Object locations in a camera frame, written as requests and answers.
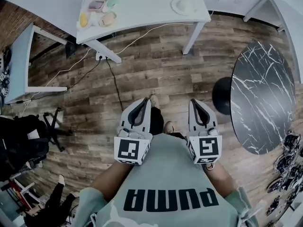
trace black marble table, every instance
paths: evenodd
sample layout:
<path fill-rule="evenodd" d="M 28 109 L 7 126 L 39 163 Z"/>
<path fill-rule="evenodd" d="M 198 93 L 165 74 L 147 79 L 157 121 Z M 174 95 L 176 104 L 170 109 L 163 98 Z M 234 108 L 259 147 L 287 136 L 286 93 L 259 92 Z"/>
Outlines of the black marble table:
<path fill-rule="evenodd" d="M 286 136 L 295 110 L 291 70 L 270 44 L 250 43 L 229 78 L 230 114 L 236 136 L 253 154 L 266 154 Z"/>

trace wooden floor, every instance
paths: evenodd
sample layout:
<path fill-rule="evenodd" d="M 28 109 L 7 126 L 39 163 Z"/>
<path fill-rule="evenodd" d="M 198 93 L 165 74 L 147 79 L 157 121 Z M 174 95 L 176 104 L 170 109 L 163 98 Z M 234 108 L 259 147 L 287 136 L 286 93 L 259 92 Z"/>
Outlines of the wooden floor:
<path fill-rule="evenodd" d="M 151 27 L 131 29 L 119 33 L 104 44 L 119 52 Z M 178 131 L 187 132 L 188 102 L 191 98 L 204 101 L 212 109 L 212 88 L 215 82 L 231 76 L 237 56 L 252 40 L 270 42 L 281 50 L 292 67 L 284 32 L 278 34 L 270 26 L 258 23 L 244 23 L 240 18 L 212 15 L 194 48 L 186 56 L 181 54 L 190 26 L 166 26 L 153 30 L 146 37 L 121 53 L 122 64 L 110 61 L 116 75 L 124 108 L 136 99 L 158 95 L 165 121 L 176 123 Z M 68 69 L 77 62 L 87 49 L 83 48 L 66 60 L 63 46 L 36 60 L 30 67 L 30 85 L 45 85 L 59 70 Z M 97 63 L 91 50 L 87 58 L 72 70 L 61 73 L 53 80 L 53 86 L 70 86 Z M 294 129 L 303 133 L 303 86 L 296 83 L 296 118 Z M 63 109 L 63 124 L 71 128 L 74 135 L 61 137 L 66 150 L 60 153 L 51 146 L 44 167 L 23 176 L 23 181 L 34 181 L 41 194 L 49 195 L 54 188 L 58 174 L 66 179 L 64 194 L 81 190 L 113 160 L 113 139 L 120 119 L 121 108 L 113 78 L 108 65 L 100 65 L 71 91 L 45 97 L 29 103 L 24 115 L 53 112 Z M 9 114 L 21 115 L 24 105 L 6 106 Z M 261 199 L 270 203 L 277 194 L 266 194 L 267 185 L 277 177 L 273 162 L 281 154 L 280 147 L 266 155 L 253 155 L 241 147 L 234 134 L 229 116 L 216 112 L 220 133 L 223 135 L 221 163 L 245 187 L 252 205 Z M 257 215 L 260 226 L 276 219 L 272 214 L 265 216 L 265 210 Z"/>

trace teal t-shirt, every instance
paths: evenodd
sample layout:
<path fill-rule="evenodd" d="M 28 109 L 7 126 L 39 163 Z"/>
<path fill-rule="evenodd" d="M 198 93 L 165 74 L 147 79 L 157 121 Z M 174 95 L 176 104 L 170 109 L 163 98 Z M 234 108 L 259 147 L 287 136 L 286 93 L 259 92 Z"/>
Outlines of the teal t-shirt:
<path fill-rule="evenodd" d="M 225 199 L 217 193 L 185 140 L 160 134 L 110 203 L 94 188 L 80 192 L 74 226 L 240 227 L 250 208 L 242 188 Z M 258 226 L 254 217 L 246 224 Z"/>

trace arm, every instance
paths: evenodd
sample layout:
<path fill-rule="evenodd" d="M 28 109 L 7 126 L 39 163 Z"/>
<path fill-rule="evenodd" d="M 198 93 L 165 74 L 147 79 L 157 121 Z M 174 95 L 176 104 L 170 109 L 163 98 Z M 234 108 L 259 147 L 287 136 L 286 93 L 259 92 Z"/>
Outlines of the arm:
<path fill-rule="evenodd" d="M 237 190 L 236 182 L 219 162 L 216 162 L 211 171 L 207 170 L 206 167 L 204 167 L 204 171 L 222 197 L 226 198 L 233 191 Z"/>
<path fill-rule="evenodd" d="M 132 165 L 115 162 L 93 181 L 91 187 L 99 190 L 104 199 L 109 202 L 116 195 L 132 168 Z"/>

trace white cable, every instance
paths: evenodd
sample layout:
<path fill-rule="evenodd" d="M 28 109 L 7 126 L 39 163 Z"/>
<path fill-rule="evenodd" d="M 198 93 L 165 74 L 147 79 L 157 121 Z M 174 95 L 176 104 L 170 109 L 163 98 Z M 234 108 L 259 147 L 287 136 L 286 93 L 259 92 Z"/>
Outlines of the white cable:
<path fill-rule="evenodd" d="M 69 70 L 71 70 L 75 65 L 77 65 L 80 61 L 82 61 L 82 60 L 87 56 L 87 54 L 89 53 L 90 50 L 91 50 L 91 48 L 88 49 L 87 52 L 86 52 L 86 54 L 85 54 L 78 62 L 76 62 L 75 64 L 73 64 L 68 70 L 61 70 L 61 71 L 59 71 L 59 72 L 58 72 L 58 73 L 57 73 L 57 74 L 56 74 L 56 75 L 55 75 L 55 76 L 46 84 L 45 87 L 47 87 L 47 85 L 50 84 L 50 82 L 51 82 L 52 80 L 54 80 L 55 77 L 58 76 L 60 72 L 69 71 Z M 39 93 L 40 93 L 40 92 L 35 93 L 34 95 L 32 95 L 32 97 L 31 97 L 30 99 L 32 99 L 35 95 L 37 95 L 37 94 L 39 94 Z M 22 115 L 21 115 L 21 118 L 23 117 L 23 114 L 24 114 L 24 112 L 25 112 L 25 110 L 26 110 L 28 104 L 29 104 L 31 101 L 32 101 L 32 100 L 29 100 L 28 103 L 25 102 L 25 108 L 24 108 L 24 110 L 23 110 L 23 113 L 22 113 Z"/>
<path fill-rule="evenodd" d="M 156 28 L 161 28 L 163 26 L 166 26 L 166 25 L 193 25 L 193 24 L 180 24 L 180 23 L 170 23 L 170 24 L 164 24 L 164 25 L 161 25 L 159 27 L 155 27 L 155 28 L 152 28 L 150 29 L 149 31 L 147 31 L 145 34 L 143 34 L 142 36 L 140 36 L 139 38 L 135 39 L 133 42 L 131 42 L 128 46 L 126 46 L 122 51 L 116 53 L 117 55 L 122 53 L 123 51 L 125 51 L 129 46 L 131 46 L 133 43 L 135 43 L 137 40 L 143 38 L 144 36 L 146 36 L 150 31 L 156 29 Z"/>

